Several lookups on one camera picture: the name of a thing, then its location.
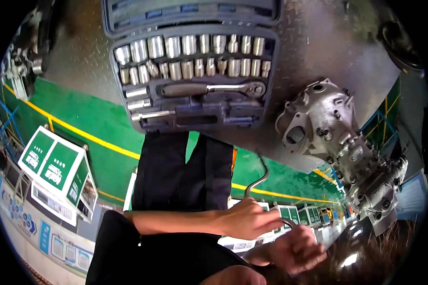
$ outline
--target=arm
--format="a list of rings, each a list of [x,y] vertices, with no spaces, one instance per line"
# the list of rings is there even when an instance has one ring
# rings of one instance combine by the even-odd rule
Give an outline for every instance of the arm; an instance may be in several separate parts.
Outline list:
[[[299,225],[274,242],[250,249],[243,258],[253,265],[274,264],[289,274],[298,274],[314,268],[326,256],[323,244],[315,241],[311,230]]]
[[[165,212],[131,211],[124,216],[131,220],[140,234],[213,233],[223,234],[220,211]]]
[[[282,225],[279,211],[264,211],[252,198],[245,198],[224,211],[194,213],[131,211],[124,216],[140,234],[213,233],[252,240]]]

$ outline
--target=hook wrench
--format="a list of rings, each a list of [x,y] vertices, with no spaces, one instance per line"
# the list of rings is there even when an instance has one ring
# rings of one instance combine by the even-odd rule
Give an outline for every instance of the hook wrench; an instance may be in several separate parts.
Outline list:
[[[236,91],[248,97],[260,98],[266,92],[263,82],[252,81],[238,85],[207,85],[204,83],[181,83],[166,85],[162,88],[162,94],[167,97],[188,97],[205,95],[214,91]]]
[[[246,189],[244,190],[244,198],[249,197],[249,193],[251,192],[251,189],[254,188],[255,186],[263,183],[266,179],[268,179],[269,176],[269,170],[268,167],[266,165],[266,163],[264,162],[263,158],[258,155],[258,159],[260,160],[260,162],[262,163],[263,168],[265,169],[265,174],[260,177],[257,181],[252,182],[251,184],[249,184],[249,186],[246,187]],[[287,219],[287,218],[280,218],[280,220],[288,225],[290,228],[295,228],[297,226],[297,224],[292,221],[291,219]]]

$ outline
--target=socket set case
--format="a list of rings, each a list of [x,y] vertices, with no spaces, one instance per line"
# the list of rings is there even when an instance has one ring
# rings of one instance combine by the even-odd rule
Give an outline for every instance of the socket set case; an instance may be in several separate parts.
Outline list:
[[[120,98],[136,130],[259,126],[282,0],[102,0]]]

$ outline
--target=workbench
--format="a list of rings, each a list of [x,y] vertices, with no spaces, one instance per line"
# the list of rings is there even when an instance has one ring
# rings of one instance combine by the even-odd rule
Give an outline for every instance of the workbench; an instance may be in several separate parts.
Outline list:
[[[67,0],[60,9],[57,40],[44,77],[121,105],[108,59],[108,47],[114,40],[103,31],[100,1]],[[274,122],[285,101],[306,85],[328,77],[354,94],[356,118],[362,126],[385,99],[400,71],[375,40],[380,19],[387,17],[376,4],[368,0],[348,4],[286,0],[284,10],[282,22],[274,27],[281,51],[279,62],[273,63],[278,67],[266,120],[255,129],[232,127],[203,133],[310,172],[321,161],[291,155],[275,131]]]

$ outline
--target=forearm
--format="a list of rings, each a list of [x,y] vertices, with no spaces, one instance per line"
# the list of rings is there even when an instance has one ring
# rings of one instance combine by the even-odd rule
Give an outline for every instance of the forearm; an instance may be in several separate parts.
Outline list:
[[[271,263],[269,256],[270,247],[272,242],[264,243],[255,248],[249,249],[243,256],[243,259],[252,265],[266,266]]]
[[[165,212],[130,211],[124,216],[131,220],[142,235],[159,233],[212,233],[223,235],[220,211]]]

